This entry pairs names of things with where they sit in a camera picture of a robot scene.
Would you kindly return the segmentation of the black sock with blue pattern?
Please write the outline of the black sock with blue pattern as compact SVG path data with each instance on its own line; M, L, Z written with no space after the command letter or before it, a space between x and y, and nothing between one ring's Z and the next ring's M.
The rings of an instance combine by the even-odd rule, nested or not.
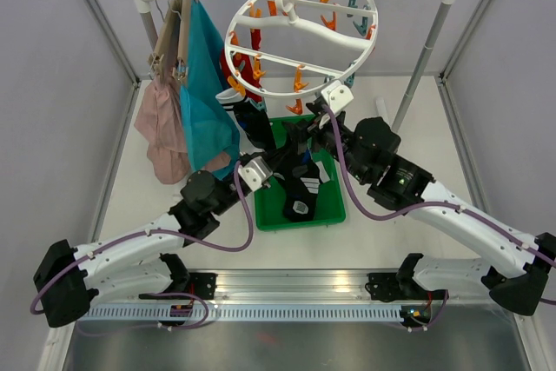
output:
M290 222L311 222L315 218L321 185L321 169L309 149L304 152L304 175L299 179L276 181L285 193L283 216Z

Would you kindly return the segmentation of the red christmas sock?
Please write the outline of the red christmas sock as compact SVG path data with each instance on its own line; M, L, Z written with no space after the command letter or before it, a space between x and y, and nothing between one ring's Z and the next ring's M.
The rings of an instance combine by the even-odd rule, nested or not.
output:
M259 29L250 30L251 48L252 50L259 51L261 46L261 31ZM265 71L261 70L260 56L256 55L253 57L252 64L252 78L253 85L257 88L261 87L260 79L266 74Z
M222 69L222 74L224 75L224 78L226 79L226 82L227 82L227 78L229 76L233 76L236 79L235 73L239 72L240 75L242 76L242 78L246 82L248 82L250 85L254 86L253 85L254 82L253 82L253 78L252 78L252 59L251 59L251 57L247 56L247 55L240 54L240 53L234 53L231 56L231 61L233 63L233 66L229 67L228 62L227 62L227 56L228 55L226 54L225 49L222 49L221 54L220 54L220 65L221 65L221 69Z

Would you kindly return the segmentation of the orange clothes peg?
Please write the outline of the orange clothes peg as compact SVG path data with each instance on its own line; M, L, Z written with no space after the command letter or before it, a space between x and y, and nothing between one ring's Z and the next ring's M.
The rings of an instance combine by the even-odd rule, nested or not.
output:
M253 78L256 81L259 81L265 75L266 75L266 72L261 69L261 54L257 54L257 55L254 56Z
M249 4L249 16L252 18L261 18L261 10L254 3Z

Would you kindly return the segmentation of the white sock with black stripes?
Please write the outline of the white sock with black stripes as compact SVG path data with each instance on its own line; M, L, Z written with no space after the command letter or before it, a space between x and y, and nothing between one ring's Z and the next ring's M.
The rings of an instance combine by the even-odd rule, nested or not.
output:
M235 106L237 103L243 103L247 96L233 88L229 88L218 93L215 98L222 107L228 108Z

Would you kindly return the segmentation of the white round clip hanger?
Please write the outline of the white round clip hanger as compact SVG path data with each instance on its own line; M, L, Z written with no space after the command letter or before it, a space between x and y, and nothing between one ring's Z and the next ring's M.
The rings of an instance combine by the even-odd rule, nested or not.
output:
M315 10L298 7L300 17L315 23L328 21L333 28L342 35L358 36L370 24L369 20L359 16L336 14L327 10ZM231 42L246 49L251 48L250 28L242 25L235 27ZM354 63L359 52L344 49L339 45L305 31L291 27L267 27L261 31L261 46L259 53L266 52L271 55L293 59L296 62L312 63L334 70L345 70ZM231 56L227 53L228 66L232 67ZM309 70L302 71L302 81L308 83L307 88L299 93L294 92L296 68L272 63L261 59L261 69L266 75L260 79L261 87L256 88L246 82L239 72L235 77L245 90L250 90L266 98L299 98L308 96L329 85L328 76L314 73Z

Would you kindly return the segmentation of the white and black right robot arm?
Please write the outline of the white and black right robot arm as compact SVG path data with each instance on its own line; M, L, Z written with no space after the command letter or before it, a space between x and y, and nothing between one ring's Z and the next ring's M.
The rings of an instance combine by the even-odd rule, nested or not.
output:
M489 297L502 308L524 316L535 313L555 267L555 237L530 235L500 222L460 199L434 176L397 155L400 137L380 117L359 121L354 130L345 115L330 117L319 103L311 104L315 116L284 123L290 150L314 145L339 164L347 192L351 180L367 186L367 194L387 210L376 215L354 198L367 218L376 222L406 215L432 226L471 249L474 259L435 259L409 254L381 288L371 278L370 295L381 301L419 300L426 295Z

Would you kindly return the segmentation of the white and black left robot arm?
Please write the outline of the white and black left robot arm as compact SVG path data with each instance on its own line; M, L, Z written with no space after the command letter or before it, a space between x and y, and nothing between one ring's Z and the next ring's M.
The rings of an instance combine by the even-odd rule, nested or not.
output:
M142 227L75 247L65 240L52 244L33 276L37 294L30 312L44 315L51 328L60 328L103 303L185 296L190 275L177 250L197 243L226 251L207 240L220 225L218 216L237 203L245 205L247 195L262 188L294 155L294 149L284 145L241 156L222 180L206 170L196 171L182 188L182 199Z

